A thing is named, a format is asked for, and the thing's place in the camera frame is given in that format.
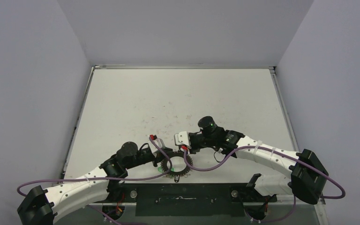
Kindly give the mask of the metal disc with keyrings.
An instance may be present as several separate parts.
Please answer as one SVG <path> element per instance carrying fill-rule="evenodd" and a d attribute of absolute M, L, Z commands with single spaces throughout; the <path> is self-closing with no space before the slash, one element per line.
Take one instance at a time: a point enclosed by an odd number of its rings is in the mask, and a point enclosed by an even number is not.
<path fill-rule="evenodd" d="M 180 177 L 188 177 L 191 171 L 191 168 L 184 162 L 183 152 L 182 151 L 175 151 L 167 153 L 169 159 L 172 162 L 172 168 L 174 170 L 173 173 L 165 174 L 166 177 L 174 179 L 176 175 Z M 170 162 L 167 158 L 164 158 L 163 161 L 160 162 L 158 167 L 162 167 L 165 170 L 168 170 L 170 167 Z"/>

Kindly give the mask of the key with green tag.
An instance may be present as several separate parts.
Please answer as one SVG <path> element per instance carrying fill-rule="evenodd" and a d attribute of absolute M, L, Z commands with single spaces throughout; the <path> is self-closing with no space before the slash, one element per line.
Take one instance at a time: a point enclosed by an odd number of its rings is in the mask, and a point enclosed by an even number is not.
<path fill-rule="evenodd" d="M 164 168 L 162 167 L 158 167 L 157 170 L 160 172 L 160 173 L 167 173 L 167 174 L 170 174 L 170 173 L 173 173 L 174 170 L 171 169 L 169 172 L 167 170 L 165 170 Z"/>

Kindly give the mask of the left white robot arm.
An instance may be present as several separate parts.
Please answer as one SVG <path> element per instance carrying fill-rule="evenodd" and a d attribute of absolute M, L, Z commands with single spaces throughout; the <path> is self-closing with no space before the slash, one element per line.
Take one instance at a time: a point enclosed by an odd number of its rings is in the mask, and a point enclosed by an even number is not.
<path fill-rule="evenodd" d="M 121 196 L 118 182 L 127 180 L 128 169 L 149 162 L 157 166 L 172 151 L 159 138 L 141 148 L 134 142 L 126 142 L 108 160 L 79 178 L 59 181 L 53 187 L 32 188 L 17 209 L 21 223 L 52 225 L 90 203 L 105 199 L 115 202 Z"/>

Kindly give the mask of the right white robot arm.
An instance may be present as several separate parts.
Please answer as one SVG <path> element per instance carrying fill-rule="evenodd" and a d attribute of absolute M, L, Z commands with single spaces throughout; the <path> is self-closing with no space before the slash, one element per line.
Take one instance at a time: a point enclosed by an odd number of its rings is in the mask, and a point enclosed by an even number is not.
<path fill-rule="evenodd" d="M 185 145 L 192 154 L 204 148 L 239 159 L 246 159 L 269 167 L 280 176 L 260 175 L 247 186 L 247 197 L 258 201 L 267 195 L 294 195 L 308 204 L 317 204 L 326 184 L 327 170 L 317 155 L 278 149 L 249 136 L 218 126 L 211 116 L 198 121 L 199 132 L 188 133 Z"/>

